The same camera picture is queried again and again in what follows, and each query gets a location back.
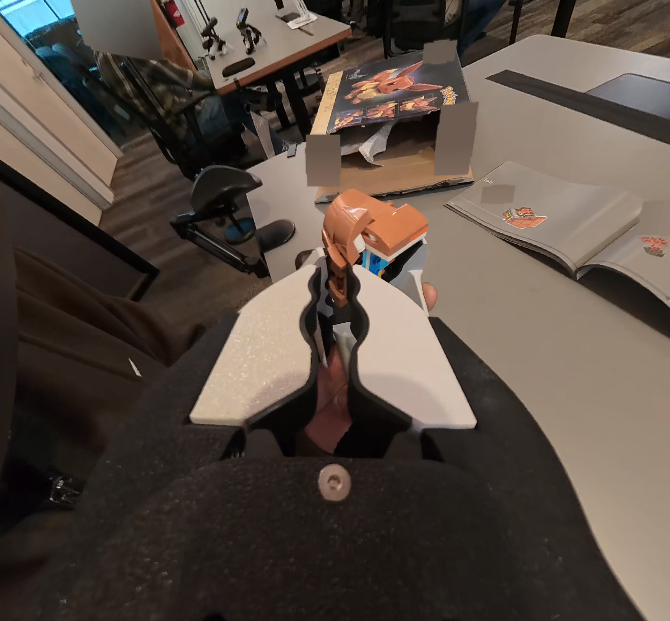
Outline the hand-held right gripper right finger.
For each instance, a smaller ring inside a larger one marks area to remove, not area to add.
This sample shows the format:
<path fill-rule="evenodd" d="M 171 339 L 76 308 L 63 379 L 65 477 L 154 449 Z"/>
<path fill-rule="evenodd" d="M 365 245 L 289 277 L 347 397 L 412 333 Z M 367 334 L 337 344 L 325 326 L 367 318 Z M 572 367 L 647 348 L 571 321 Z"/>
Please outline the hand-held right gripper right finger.
<path fill-rule="evenodd" d="M 352 418 L 389 430 L 473 429 L 474 413 L 423 308 L 360 265 L 348 278 Z"/>

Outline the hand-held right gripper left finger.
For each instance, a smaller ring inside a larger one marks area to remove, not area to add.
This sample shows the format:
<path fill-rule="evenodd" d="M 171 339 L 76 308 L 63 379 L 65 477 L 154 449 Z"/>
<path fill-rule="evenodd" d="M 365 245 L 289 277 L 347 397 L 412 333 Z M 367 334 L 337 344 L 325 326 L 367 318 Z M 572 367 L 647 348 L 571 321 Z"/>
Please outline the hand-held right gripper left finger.
<path fill-rule="evenodd" d="M 196 425 L 305 427 L 327 354 L 319 321 L 324 263 L 304 265 L 243 307 L 189 414 Z"/>

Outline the multicolour brick toy model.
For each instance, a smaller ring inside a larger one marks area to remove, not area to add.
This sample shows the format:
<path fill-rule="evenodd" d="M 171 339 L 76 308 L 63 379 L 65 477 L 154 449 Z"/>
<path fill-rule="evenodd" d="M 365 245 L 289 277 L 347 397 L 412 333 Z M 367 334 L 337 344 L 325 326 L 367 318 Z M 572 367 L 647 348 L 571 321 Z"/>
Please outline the multicolour brick toy model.
<path fill-rule="evenodd" d="M 356 265 L 387 282 L 387 265 L 404 248 L 426 238 L 428 228 L 426 217 L 408 204 L 394 207 L 355 189 L 341 193 L 329 206 L 322 227 L 326 304 L 347 305 L 347 270 Z"/>

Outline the grey desk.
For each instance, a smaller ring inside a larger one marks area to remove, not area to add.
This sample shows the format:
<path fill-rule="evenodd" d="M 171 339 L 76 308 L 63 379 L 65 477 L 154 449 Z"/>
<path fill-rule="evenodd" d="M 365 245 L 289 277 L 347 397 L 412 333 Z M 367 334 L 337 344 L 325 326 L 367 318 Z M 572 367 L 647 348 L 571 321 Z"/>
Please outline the grey desk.
<path fill-rule="evenodd" d="M 625 73 L 668 81 L 668 58 L 531 36 L 464 75 L 479 103 L 475 179 L 516 162 L 669 199 L 669 145 L 488 80 L 502 70 L 583 92 Z M 459 192 L 407 198 L 430 221 L 435 314 L 539 423 L 642 615 L 668 620 L 669 308 L 610 271 L 573 281 L 446 209 Z"/>

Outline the light desk with brown edge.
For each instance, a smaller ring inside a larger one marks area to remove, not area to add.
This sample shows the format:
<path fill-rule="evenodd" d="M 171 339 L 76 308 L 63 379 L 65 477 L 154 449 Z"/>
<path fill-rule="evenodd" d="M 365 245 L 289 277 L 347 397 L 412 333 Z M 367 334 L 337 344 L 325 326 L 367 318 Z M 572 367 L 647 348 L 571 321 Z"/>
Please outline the light desk with brown edge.
<path fill-rule="evenodd" d="M 293 64 L 303 62 L 332 45 L 347 39 L 349 25 L 323 15 L 301 30 L 290 30 L 280 19 L 284 11 L 276 8 L 273 0 L 203 0 L 206 11 L 218 19 L 217 34 L 234 50 L 229 55 L 204 62 L 220 95 L 227 95 L 238 87 L 246 87 L 275 73 L 281 73 Z M 243 40 L 236 27 L 239 11 L 249 10 L 248 21 L 262 33 L 263 39 L 251 57 L 254 67 L 230 78 L 222 76 L 223 67 L 247 57 Z"/>

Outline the person's right hand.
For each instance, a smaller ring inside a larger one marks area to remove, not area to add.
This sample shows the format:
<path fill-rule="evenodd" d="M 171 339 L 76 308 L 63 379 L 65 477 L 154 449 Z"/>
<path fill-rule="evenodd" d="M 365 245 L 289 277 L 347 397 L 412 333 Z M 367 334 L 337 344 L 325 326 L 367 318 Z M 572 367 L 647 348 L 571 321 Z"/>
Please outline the person's right hand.
<path fill-rule="evenodd" d="M 296 436 L 296 454 L 324 457 L 334 453 L 352 425 L 348 411 L 348 375 L 340 349 L 332 344 L 326 365 L 318 366 L 315 415 Z"/>

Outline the crumpled clear plastic bag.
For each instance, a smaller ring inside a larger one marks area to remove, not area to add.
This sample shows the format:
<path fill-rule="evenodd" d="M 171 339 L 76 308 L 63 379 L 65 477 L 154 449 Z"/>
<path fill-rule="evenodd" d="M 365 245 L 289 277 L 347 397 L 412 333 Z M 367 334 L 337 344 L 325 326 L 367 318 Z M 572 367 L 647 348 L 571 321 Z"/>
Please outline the crumpled clear plastic bag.
<path fill-rule="evenodd" d="M 360 154 L 368 164 L 376 165 L 375 157 L 385 152 L 390 132 L 396 122 L 346 128 L 339 132 L 340 155 Z"/>

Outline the grey instruction booklet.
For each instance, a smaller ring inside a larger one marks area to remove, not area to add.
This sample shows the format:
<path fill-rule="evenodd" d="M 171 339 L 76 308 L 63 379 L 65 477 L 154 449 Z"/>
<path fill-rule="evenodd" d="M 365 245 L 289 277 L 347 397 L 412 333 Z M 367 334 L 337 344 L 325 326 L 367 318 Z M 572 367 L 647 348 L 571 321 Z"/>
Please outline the grey instruction booklet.
<path fill-rule="evenodd" d="M 505 162 L 446 208 L 554 260 L 575 281 L 602 268 L 669 305 L 669 201 L 561 180 Z"/>

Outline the cardboard toy box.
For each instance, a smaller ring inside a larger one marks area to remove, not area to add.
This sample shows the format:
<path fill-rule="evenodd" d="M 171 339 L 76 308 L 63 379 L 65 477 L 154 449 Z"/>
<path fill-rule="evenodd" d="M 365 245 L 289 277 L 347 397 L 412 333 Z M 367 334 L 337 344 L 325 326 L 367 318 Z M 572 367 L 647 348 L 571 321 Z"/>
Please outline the cardboard toy box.
<path fill-rule="evenodd" d="M 307 139 L 308 186 L 327 204 L 355 188 L 381 198 L 471 184 L 478 103 L 471 101 L 463 69 L 448 53 L 418 51 L 330 75 Z M 385 152 L 368 164 L 360 154 L 340 155 L 339 132 L 396 122 Z"/>

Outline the small black white robot toy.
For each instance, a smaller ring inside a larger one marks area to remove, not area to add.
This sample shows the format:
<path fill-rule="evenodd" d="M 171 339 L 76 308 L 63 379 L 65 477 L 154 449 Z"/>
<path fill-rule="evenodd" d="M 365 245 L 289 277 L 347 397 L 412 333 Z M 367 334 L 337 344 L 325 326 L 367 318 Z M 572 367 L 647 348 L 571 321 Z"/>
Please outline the small black white robot toy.
<path fill-rule="evenodd" d="M 254 53 L 263 39 L 262 33 L 248 22 L 248 8 L 243 7 L 237 16 L 236 27 L 242 37 L 245 53 L 248 57 Z"/>
<path fill-rule="evenodd" d="M 208 20 L 205 27 L 200 32 L 202 47 L 206 52 L 209 61 L 214 62 L 218 58 L 229 55 L 234 51 L 216 32 L 218 19 L 212 17 Z"/>

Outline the dark grey flat device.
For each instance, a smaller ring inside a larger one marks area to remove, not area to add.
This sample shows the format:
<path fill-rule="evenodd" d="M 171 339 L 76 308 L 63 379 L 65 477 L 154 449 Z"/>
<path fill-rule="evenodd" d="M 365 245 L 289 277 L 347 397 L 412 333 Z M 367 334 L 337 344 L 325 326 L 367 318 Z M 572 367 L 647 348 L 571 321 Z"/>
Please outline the dark grey flat device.
<path fill-rule="evenodd" d="M 669 81 L 627 73 L 587 92 L 594 97 L 669 119 Z"/>

